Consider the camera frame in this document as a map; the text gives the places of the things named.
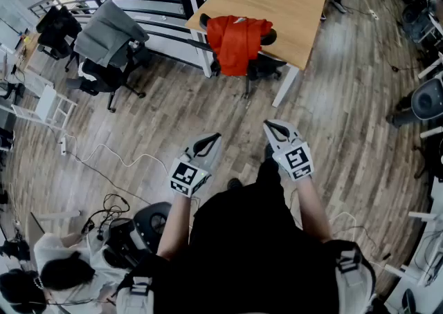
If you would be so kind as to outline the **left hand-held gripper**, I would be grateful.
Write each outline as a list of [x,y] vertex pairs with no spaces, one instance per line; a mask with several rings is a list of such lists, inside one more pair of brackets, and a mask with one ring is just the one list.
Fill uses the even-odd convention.
[[186,152],[174,159],[169,170],[170,188],[192,198],[212,176],[221,150],[221,134],[204,133],[189,138]]

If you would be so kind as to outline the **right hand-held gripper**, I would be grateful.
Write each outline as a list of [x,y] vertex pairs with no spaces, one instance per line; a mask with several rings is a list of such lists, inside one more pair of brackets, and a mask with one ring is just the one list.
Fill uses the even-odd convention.
[[273,159],[285,170],[292,181],[310,176],[314,173],[314,164],[309,145],[306,142],[292,143],[296,138],[301,139],[300,132],[291,123],[283,120],[265,120],[264,132],[273,150]]

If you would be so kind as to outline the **red t-shirt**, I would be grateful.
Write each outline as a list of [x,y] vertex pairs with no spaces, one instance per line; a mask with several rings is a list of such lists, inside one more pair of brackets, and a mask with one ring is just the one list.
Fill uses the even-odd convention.
[[207,22],[208,43],[217,56],[221,73],[227,76],[247,74],[249,61],[257,59],[261,38],[270,34],[273,23],[266,19],[222,16]]

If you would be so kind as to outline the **person's right forearm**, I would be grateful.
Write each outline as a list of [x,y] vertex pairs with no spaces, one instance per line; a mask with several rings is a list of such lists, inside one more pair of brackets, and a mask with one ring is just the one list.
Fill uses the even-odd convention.
[[311,237],[326,243],[332,239],[329,219],[310,176],[295,182],[303,230]]

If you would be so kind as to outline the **person's left forearm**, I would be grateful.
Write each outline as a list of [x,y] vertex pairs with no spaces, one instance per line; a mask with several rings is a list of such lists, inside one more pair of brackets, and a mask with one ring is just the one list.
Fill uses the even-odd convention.
[[168,261],[188,247],[191,199],[176,194],[163,230],[157,255]]

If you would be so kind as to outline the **black and white office chair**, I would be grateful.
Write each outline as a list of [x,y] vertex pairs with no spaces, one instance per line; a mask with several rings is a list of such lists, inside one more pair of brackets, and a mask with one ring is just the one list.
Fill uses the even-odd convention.
[[103,250],[105,261],[113,267],[135,268],[148,254],[158,250],[171,204],[159,202],[139,210],[133,218],[111,222]]

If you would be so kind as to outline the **grey office chair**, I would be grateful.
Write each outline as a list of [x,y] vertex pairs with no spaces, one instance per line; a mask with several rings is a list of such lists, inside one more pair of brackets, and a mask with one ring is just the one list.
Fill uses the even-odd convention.
[[400,128],[406,124],[443,116],[443,71],[426,80],[404,96],[386,116],[388,124]]

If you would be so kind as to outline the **person's dark clothing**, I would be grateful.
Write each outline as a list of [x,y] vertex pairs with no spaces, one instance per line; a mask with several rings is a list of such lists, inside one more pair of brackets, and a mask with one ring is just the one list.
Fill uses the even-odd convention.
[[206,201],[189,228],[153,281],[154,314],[338,314],[334,258],[296,225],[274,159]]

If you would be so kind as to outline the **grey jacket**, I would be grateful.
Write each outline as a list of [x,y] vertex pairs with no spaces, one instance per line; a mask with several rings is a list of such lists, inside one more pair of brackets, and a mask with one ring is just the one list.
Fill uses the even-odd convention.
[[112,0],[106,0],[92,15],[74,42],[74,51],[106,67],[127,64],[129,42],[149,39],[145,30]]

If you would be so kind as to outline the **white stool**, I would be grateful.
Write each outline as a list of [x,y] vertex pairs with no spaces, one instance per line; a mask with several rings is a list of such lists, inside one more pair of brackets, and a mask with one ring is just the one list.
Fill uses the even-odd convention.
[[76,106],[74,101],[46,85],[33,110],[16,104],[12,104],[11,108],[18,118],[36,122],[58,131],[66,131],[69,118]]

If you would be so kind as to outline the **white desk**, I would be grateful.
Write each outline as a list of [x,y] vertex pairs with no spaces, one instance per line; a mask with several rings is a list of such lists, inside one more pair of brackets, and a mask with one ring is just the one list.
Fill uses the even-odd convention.
[[416,311],[433,314],[443,304],[443,181],[433,179],[431,209],[427,212],[409,212],[424,227],[411,260],[400,268],[386,266],[399,275],[385,305],[390,314],[403,314],[402,299],[409,289],[415,299]]

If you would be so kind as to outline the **cluttered wooden desk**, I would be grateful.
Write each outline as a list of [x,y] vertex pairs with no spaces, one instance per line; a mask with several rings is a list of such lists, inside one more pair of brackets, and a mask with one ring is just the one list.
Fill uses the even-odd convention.
[[21,70],[28,69],[34,73],[41,73],[47,63],[46,55],[38,49],[39,33],[30,33],[25,37],[19,51],[17,66]]

